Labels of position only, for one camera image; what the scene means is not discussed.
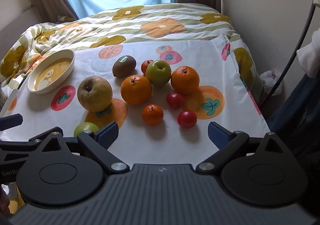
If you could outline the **green apple behind oranges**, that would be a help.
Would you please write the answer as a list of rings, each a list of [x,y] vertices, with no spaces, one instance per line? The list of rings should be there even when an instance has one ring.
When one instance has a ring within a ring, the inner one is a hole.
[[[152,85],[162,87],[171,78],[171,67],[163,60],[153,61],[148,65],[145,76]]]

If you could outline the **red cherry tomato middle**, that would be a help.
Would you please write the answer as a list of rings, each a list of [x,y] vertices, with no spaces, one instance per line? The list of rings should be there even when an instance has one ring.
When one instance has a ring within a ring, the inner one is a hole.
[[[171,92],[166,96],[167,104],[174,110],[180,109],[184,103],[184,98],[177,92]]]

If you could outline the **small mandarin orange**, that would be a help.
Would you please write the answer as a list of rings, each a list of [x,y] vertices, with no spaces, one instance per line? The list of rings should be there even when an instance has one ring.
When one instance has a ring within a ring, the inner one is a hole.
[[[162,122],[164,117],[163,110],[156,104],[150,104],[144,107],[142,111],[142,119],[145,124],[155,126]]]

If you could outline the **large brownish wrinkled apple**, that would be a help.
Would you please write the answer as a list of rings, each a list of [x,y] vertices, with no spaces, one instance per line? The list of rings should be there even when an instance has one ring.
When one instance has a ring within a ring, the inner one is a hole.
[[[110,83],[103,77],[85,78],[77,90],[80,105],[89,112],[101,112],[108,108],[113,98]]]

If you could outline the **white plastic bag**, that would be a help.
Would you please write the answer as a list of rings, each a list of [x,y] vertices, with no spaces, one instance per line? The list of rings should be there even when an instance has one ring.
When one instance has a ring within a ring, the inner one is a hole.
[[[278,79],[280,78],[281,73],[278,72],[276,69],[272,68],[260,75],[262,81],[263,81],[263,88],[264,92],[269,94],[273,88],[273,86],[276,84]]]

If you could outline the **large orange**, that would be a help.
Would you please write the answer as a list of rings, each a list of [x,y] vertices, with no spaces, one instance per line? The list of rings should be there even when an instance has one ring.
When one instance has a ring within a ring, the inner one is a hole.
[[[152,85],[146,77],[132,75],[121,83],[120,94],[127,104],[142,105],[151,98]]]
[[[172,88],[181,94],[193,93],[200,84],[199,74],[190,66],[181,66],[171,75]]]

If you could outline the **red cherry tomato front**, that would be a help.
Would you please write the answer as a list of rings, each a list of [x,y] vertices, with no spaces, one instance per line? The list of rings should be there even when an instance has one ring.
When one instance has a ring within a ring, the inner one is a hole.
[[[182,128],[192,128],[197,123],[197,115],[191,110],[182,111],[177,117],[177,122]]]

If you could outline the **brown kiwi with sticker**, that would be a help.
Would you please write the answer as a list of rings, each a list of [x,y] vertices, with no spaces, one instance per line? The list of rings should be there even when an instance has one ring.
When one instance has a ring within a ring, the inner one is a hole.
[[[136,60],[130,55],[120,57],[112,67],[112,73],[117,78],[128,76],[136,68]]]

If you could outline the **floral striped quilt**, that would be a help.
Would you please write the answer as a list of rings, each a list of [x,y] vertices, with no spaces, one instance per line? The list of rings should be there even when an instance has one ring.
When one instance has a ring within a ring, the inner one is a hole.
[[[63,49],[88,48],[130,42],[229,39],[240,76],[259,101],[263,81],[247,45],[228,16],[197,3],[166,3],[105,10],[75,20],[59,16],[56,23],[37,23],[25,29],[1,57],[1,102],[46,56]]]

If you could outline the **red tomato behind apple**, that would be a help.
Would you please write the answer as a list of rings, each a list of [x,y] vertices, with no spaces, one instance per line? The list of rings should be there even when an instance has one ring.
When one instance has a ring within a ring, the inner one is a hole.
[[[145,60],[142,64],[141,64],[141,72],[145,75],[146,73],[146,69],[148,68],[148,66],[153,62],[153,60]]]

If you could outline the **red cherry tomato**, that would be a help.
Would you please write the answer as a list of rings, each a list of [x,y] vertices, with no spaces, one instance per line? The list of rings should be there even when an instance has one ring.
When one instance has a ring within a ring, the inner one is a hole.
[[[192,128],[197,123],[197,115],[191,110],[182,111],[177,117],[177,122],[182,128]]]
[[[167,104],[174,110],[180,109],[184,103],[184,98],[177,92],[171,92],[166,96]]]

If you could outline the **small green apple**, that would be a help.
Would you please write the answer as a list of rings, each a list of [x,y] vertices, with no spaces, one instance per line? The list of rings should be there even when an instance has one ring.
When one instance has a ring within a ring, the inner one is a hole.
[[[91,132],[97,132],[99,130],[99,127],[95,125],[92,122],[84,122],[79,124],[74,129],[74,137],[76,137],[78,134],[83,133],[85,131],[91,131]]]

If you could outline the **grey bed headboard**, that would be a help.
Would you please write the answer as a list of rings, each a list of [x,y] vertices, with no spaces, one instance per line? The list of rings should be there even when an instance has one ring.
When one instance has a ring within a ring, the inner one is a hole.
[[[4,58],[6,53],[11,49],[13,44],[19,39],[21,34],[26,31],[30,26],[38,23],[43,23],[43,20],[36,7],[31,7],[23,14],[19,15],[16,19],[6,25],[0,31],[0,57]]]

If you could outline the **cream duck print bowl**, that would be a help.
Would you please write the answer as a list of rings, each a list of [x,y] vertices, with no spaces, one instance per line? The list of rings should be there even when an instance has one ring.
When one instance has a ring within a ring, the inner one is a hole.
[[[35,94],[46,94],[56,89],[69,77],[74,63],[75,53],[69,49],[49,55],[29,74],[28,91]]]

